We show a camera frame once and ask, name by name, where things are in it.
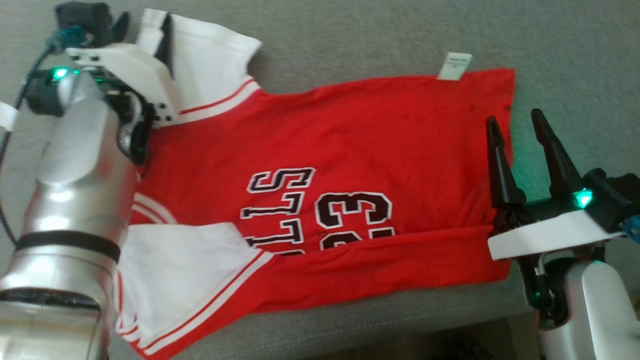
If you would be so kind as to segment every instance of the gray fabric surface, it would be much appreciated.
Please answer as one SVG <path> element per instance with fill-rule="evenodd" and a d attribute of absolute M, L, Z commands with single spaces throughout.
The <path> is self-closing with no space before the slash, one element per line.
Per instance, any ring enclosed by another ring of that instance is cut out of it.
<path fill-rule="evenodd" d="M 54 29 L 54 0 L 6 0 L 0 13 L 0 99 L 12 103 L 22 76 Z M 471 70 L 517 70 L 515 174 L 530 199 L 548 177 L 529 111 L 545 111 L 581 172 L 640 172 L 640 3 L 626 1 L 235 0 L 110 1 L 139 19 L 145 7 L 216 22 L 264 42 L 250 74 L 270 92 L 342 81 L 437 73 L 447 51 L 472 53 Z M 59 64 L 54 59 L 49 64 Z M 23 113 L 0 182 L 14 229 L 28 203 L 38 155 L 56 121 Z M 0 241 L 0 268 L 11 254 Z M 618 240 L 609 261 L 640 291 L 640 247 Z M 191 347 L 180 359 L 297 359 L 527 310 L 514 267 L 495 284 L 418 290 L 308 311 L 252 315 Z M 133 359 L 122 340 L 114 360 Z"/>

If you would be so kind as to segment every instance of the green indicator light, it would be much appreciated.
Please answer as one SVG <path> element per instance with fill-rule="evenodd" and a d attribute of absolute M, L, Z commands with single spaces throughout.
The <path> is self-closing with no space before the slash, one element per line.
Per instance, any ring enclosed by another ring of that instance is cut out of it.
<path fill-rule="evenodd" d="M 68 72 L 69 72 L 69 69 L 67 69 L 66 67 L 61 67 L 53 71 L 53 77 L 57 80 L 60 80 L 64 78 Z"/>
<path fill-rule="evenodd" d="M 593 192 L 586 188 L 573 193 L 573 196 L 575 198 L 576 205 L 580 206 L 582 209 L 586 208 L 591 200 L 593 200 Z"/>

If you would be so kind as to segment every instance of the white cable label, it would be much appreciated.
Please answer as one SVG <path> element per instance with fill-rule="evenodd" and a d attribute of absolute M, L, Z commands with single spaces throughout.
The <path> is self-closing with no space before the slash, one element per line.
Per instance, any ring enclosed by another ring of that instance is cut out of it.
<path fill-rule="evenodd" d="M 442 69 L 440 69 L 438 80 L 460 80 L 465 71 L 467 71 L 472 58 L 473 55 L 471 54 L 448 53 L 444 64 L 442 64 Z"/>
<path fill-rule="evenodd" d="M 18 110 L 9 104 L 0 102 L 0 126 L 7 131 L 13 130 L 15 118 L 18 117 Z"/>

